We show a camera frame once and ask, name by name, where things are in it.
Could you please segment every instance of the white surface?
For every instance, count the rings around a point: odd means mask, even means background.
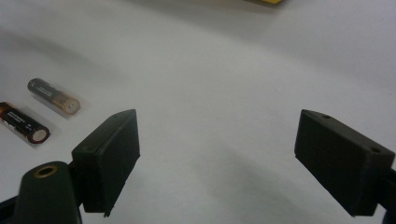
[[[396,2],[0,2],[0,96],[46,124],[31,147],[0,126],[0,200],[21,176],[135,108],[142,157],[109,218],[90,223],[380,223],[350,217],[294,159],[301,109],[396,149]],[[41,77],[72,92],[65,119]]]

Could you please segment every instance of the aa battery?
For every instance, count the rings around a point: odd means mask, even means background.
[[[50,136],[50,130],[9,103],[0,103],[0,119],[16,133],[32,144],[43,143]]]
[[[27,88],[32,93],[61,109],[67,115],[73,115],[79,110],[79,101],[77,99],[56,90],[41,78],[30,80]]]

